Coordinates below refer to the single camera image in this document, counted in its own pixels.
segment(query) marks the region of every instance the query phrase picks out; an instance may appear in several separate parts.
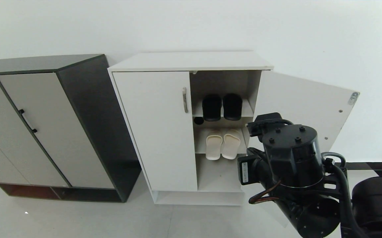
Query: gray floor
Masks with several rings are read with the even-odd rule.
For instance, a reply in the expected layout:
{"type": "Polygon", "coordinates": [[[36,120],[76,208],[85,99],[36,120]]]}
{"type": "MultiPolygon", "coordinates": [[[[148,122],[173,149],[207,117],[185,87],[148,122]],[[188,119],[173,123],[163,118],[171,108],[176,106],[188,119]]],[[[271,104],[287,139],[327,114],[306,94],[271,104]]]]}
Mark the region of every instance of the gray floor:
{"type": "MultiPolygon", "coordinates": [[[[349,171],[350,189],[377,176],[349,171]]],[[[250,185],[248,190],[259,190],[250,185]]],[[[154,205],[144,177],[125,204],[14,198],[0,190],[0,238],[298,238],[273,202],[242,207],[154,205]]],[[[339,229],[330,236],[339,238],[339,229]]]]}

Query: black slipper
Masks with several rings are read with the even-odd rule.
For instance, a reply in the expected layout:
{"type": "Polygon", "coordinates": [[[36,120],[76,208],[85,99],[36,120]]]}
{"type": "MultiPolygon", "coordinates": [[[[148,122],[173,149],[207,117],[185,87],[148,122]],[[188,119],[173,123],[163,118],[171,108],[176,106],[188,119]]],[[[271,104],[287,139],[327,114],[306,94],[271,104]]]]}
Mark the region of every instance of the black slipper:
{"type": "Polygon", "coordinates": [[[203,99],[203,119],[208,122],[220,120],[220,109],[222,108],[222,99],[219,95],[207,95],[203,99]]]}
{"type": "Polygon", "coordinates": [[[223,116],[226,120],[240,120],[242,108],[243,100],[239,95],[227,94],[223,97],[223,116]]]}

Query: white shoe cabinet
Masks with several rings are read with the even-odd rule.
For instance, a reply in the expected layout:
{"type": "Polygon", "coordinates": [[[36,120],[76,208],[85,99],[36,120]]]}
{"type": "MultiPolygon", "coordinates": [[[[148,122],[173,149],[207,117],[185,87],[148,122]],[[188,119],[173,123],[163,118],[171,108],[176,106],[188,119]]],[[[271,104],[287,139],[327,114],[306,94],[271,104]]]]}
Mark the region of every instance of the white shoe cabinet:
{"type": "Polygon", "coordinates": [[[108,69],[156,204],[242,205],[236,159],[205,157],[213,128],[241,132],[239,157],[249,146],[262,149],[246,123],[279,112],[315,128],[322,151],[331,148],[359,93],[273,68],[254,52],[176,52],[140,53],[108,69]],[[227,93],[243,98],[241,120],[194,122],[204,96],[227,93]]]}

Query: label sticker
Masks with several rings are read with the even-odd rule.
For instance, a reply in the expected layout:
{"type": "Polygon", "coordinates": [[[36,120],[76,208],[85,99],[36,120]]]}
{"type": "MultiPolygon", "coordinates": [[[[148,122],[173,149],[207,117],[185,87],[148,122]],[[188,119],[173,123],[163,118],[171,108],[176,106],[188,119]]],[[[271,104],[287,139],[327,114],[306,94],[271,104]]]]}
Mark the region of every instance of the label sticker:
{"type": "Polygon", "coordinates": [[[247,162],[244,162],[241,164],[242,167],[242,175],[243,175],[243,182],[248,182],[248,165],[247,162]]]}

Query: cabinet top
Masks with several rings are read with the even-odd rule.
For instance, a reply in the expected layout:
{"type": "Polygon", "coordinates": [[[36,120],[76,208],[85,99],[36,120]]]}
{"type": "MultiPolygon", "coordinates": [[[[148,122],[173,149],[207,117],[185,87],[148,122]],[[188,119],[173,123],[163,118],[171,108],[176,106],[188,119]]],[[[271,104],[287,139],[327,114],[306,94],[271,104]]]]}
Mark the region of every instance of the cabinet top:
{"type": "Polygon", "coordinates": [[[37,56],[0,59],[0,74],[57,72],[76,63],[104,56],[104,54],[37,56]]]}
{"type": "Polygon", "coordinates": [[[253,51],[140,53],[109,68],[111,72],[269,70],[273,66],[253,51]]]}

